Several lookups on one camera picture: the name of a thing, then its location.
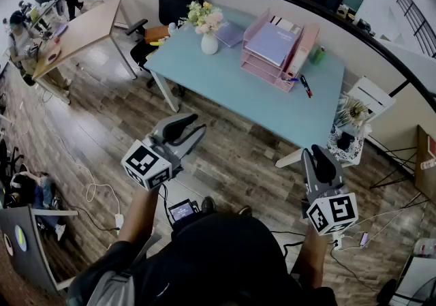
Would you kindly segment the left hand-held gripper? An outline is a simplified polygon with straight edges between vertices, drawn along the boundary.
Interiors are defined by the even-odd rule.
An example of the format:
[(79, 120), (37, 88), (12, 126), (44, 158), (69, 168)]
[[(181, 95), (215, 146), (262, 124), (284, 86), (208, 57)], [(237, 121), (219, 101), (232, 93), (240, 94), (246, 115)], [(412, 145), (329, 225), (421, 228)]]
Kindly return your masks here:
[(143, 140), (136, 140), (121, 160), (127, 175), (147, 191), (173, 179), (182, 170), (181, 159), (192, 152), (206, 133), (204, 124), (180, 142), (174, 142), (197, 118), (195, 113), (166, 117)]

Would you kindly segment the pink mesh tray organizer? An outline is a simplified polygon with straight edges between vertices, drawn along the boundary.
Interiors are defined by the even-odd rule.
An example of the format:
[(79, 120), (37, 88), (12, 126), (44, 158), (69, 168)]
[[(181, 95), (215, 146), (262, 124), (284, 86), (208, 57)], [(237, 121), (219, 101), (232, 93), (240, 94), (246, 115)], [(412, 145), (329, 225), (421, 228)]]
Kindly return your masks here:
[(274, 16), (275, 15), (270, 10), (266, 10), (245, 31), (241, 53), (241, 68), (288, 93), (296, 82), (285, 81), (285, 78), (292, 78), (286, 74), (286, 69), (292, 59), (302, 31), (300, 35), (296, 36), (297, 39), (293, 49), (291, 49), (290, 53), (287, 55), (285, 61), (280, 67), (246, 49), (247, 42), (262, 28), (266, 22), (270, 22)]

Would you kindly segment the small purple notebook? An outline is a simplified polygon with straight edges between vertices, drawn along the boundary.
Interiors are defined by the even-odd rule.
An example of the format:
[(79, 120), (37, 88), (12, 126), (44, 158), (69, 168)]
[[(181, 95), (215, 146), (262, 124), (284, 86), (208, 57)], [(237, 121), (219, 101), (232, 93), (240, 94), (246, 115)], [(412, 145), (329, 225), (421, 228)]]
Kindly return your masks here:
[(243, 40), (244, 29), (230, 21), (225, 21), (221, 24), (219, 30), (215, 33), (215, 37), (232, 48)]

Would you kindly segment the large purple notebook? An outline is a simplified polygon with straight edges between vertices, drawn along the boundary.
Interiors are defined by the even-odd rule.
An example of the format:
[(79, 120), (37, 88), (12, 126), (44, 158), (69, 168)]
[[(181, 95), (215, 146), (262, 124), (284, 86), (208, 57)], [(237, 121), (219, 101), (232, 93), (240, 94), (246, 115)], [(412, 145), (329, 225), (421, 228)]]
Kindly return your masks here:
[(247, 42), (246, 49), (280, 67), (293, 49), (296, 35), (266, 22)]

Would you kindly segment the grey shoulder bag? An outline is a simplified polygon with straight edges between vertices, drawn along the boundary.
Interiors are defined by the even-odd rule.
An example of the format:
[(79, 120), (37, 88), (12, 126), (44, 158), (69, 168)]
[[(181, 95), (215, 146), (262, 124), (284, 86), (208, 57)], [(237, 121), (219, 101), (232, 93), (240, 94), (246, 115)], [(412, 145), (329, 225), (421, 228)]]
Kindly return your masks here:
[(147, 258), (147, 251), (161, 239), (153, 232), (131, 266), (122, 273), (108, 271), (98, 281), (86, 306), (135, 306), (133, 271)]

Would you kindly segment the person's right forearm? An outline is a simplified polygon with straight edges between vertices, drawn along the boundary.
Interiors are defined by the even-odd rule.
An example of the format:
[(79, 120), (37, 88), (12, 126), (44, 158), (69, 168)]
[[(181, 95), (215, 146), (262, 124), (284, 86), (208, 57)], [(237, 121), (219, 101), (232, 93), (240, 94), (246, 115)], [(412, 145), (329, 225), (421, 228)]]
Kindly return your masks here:
[(299, 255), (292, 269), (299, 274), (302, 285), (320, 288), (324, 276), (324, 258), (329, 247), (329, 238), (320, 236), (316, 229), (309, 225)]

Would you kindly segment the white side stand with plant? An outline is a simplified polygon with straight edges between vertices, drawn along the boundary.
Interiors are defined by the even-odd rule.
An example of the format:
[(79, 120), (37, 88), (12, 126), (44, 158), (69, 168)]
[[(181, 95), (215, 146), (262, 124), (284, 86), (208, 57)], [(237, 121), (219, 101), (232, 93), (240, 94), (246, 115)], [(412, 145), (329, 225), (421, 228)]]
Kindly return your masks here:
[(365, 76), (359, 78), (347, 93), (353, 98), (360, 100), (368, 109), (369, 116), (366, 122), (377, 118), (396, 102), (393, 97), (389, 96)]

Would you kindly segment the small screen device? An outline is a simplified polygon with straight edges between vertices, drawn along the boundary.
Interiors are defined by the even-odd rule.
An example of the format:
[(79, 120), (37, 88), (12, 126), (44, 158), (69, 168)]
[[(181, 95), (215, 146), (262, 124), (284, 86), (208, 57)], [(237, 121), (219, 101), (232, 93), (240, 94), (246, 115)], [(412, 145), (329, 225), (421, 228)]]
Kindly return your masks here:
[(196, 201), (192, 202), (189, 199), (183, 200), (177, 204), (168, 207), (168, 210), (174, 222), (199, 212), (197, 202)]

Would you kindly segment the black and red marker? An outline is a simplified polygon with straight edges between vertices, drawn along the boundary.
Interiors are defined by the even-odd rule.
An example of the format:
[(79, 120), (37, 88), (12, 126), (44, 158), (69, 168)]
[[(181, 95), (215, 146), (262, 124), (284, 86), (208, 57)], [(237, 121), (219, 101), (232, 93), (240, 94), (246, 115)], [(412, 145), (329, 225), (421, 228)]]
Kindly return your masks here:
[(303, 87), (305, 88), (305, 91), (307, 92), (307, 95), (309, 96), (309, 98), (311, 98), (313, 96), (313, 94), (311, 92), (311, 89), (310, 89), (310, 87), (308, 85), (308, 82), (307, 82), (306, 78), (303, 75), (300, 76), (300, 81), (301, 81)]

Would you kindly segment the white vase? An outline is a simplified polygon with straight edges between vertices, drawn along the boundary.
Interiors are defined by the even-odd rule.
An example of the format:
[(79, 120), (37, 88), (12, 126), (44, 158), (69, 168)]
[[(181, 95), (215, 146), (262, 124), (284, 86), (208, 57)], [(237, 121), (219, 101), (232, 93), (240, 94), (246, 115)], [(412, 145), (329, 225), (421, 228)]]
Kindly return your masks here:
[(201, 49), (206, 55), (213, 55), (218, 51), (218, 40), (213, 34), (205, 33), (202, 36)]

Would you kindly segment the orange box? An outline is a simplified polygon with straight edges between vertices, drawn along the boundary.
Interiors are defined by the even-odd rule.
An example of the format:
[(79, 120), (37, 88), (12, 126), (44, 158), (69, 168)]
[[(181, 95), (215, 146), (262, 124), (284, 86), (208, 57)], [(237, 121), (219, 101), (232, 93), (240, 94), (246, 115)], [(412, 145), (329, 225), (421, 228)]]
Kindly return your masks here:
[(157, 42), (160, 39), (163, 39), (168, 36), (169, 36), (168, 26), (153, 27), (153, 28), (147, 28), (145, 30), (144, 40), (147, 44), (149, 44), (151, 42)]

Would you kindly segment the person's black clothed torso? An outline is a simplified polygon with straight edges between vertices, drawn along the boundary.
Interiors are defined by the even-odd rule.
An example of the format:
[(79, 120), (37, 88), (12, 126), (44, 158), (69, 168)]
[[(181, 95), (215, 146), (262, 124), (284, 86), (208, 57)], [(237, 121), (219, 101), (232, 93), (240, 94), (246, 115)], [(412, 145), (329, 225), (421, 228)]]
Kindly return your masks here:
[[(126, 271), (140, 248), (118, 241), (77, 276), (67, 306), (86, 306), (104, 273)], [(332, 289), (296, 281), (258, 219), (213, 213), (187, 225), (133, 271), (135, 306), (337, 306)]]

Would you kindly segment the white booklet with black stripes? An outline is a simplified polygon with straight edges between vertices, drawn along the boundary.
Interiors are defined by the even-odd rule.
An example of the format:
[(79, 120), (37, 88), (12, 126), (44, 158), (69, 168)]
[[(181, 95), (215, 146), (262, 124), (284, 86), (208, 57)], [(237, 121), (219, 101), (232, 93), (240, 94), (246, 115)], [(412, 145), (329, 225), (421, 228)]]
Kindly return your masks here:
[(270, 22), (285, 31), (291, 31), (294, 26), (292, 22), (278, 16), (274, 16)]

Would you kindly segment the black metal railing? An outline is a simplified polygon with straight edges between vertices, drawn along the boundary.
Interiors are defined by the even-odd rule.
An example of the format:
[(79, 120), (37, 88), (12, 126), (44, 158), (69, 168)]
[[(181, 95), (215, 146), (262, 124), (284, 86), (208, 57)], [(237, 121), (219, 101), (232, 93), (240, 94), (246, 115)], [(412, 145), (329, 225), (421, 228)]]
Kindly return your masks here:
[(396, 0), (408, 21), (421, 51), (429, 57), (436, 59), (436, 32), (430, 26), (418, 6), (413, 0)]

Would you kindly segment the grey board with stickers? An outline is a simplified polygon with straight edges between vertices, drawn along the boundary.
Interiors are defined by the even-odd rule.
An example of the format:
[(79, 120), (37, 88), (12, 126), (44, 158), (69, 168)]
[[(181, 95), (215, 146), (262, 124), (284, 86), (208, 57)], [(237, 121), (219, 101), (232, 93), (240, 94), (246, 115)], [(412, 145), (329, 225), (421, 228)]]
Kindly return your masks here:
[(0, 209), (0, 246), (7, 250), (14, 270), (51, 294), (58, 294), (74, 280), (56, 282), (37, 229), (36, 217), (77, 216), (78, 211), (33, 209), (29, 206)]

